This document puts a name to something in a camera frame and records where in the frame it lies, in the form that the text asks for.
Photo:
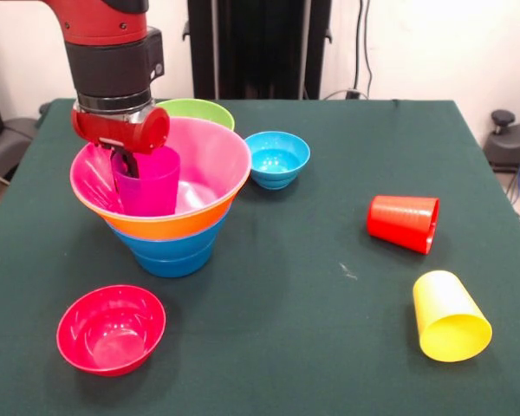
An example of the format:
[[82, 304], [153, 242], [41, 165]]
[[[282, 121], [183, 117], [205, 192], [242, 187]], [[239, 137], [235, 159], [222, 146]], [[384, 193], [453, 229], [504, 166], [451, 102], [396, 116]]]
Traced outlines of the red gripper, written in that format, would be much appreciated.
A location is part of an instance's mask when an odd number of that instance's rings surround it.
[[133, 153], [150, 154], [165, 145], [170, 130], [170, 118], [159, 107], [145, 115], [143, 121], [130, 122], [98, 114], [71, 111], [75, 132], [97, 146], [120, 147], [120, 156], [126, 167], [125, 175], [137, 179], [139, 167]]

